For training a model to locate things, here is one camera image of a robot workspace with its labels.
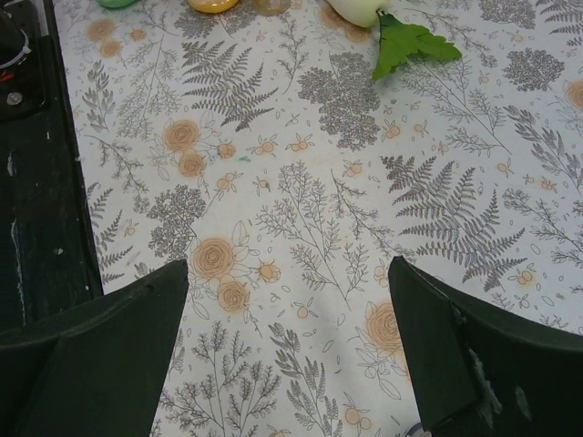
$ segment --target table surface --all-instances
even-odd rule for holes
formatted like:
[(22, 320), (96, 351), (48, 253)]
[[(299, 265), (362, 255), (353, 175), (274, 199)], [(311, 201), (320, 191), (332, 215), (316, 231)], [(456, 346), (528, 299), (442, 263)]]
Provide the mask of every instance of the table surface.
[(465, 57), (378, 83), (374, 31), (291, 2), (56, 0), (107, 291), (189, 260), (152, 436), (404, 437), (395, 255), (583, 333), (580, 0), (395, 2)]

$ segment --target table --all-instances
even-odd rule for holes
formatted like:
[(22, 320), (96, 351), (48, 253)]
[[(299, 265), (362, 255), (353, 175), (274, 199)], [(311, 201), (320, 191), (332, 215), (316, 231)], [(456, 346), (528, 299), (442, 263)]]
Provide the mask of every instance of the table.
[(583, 333), (582, 10), (394, 2), (465, 57), (373, 83), (376, 33), (322, 0), (56, 0), (107, 291), (189, 260), (150, 435), (404, 437), (395, 255)]

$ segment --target yellow object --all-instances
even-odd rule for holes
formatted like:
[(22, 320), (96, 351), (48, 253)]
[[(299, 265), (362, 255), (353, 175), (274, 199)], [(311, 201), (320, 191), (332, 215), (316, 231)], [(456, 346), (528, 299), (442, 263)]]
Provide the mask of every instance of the yellow object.
[(278, 15), (287, 11), (292, 5), (291, 0), (252, 0), (258, 14)]
[(205, 14), (218, 14), (235, 6), (239, 0), (189, 0), (189, 5)]

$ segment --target floral tablecloth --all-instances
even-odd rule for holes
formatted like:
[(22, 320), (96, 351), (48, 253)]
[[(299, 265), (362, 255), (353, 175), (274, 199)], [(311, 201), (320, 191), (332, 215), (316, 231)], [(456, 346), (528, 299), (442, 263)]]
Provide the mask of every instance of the floral tablecloth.
[(395, 255), (583, 333), (583, 3), (393, 12), (463, 61), (373, 83), (378, 35), (322, 0), (56, 0), (107, 291), (189, 260), (152, 437), (404, 437)]

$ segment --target turnip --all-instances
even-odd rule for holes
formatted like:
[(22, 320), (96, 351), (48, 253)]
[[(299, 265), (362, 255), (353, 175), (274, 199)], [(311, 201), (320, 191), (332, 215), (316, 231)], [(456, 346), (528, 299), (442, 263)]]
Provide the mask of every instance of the turnip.
[(330, 6), (346, 21), (360, 27), (372, 27), (379, 17), (376, 11), (388, 11), (389, 0), (328, 0)]

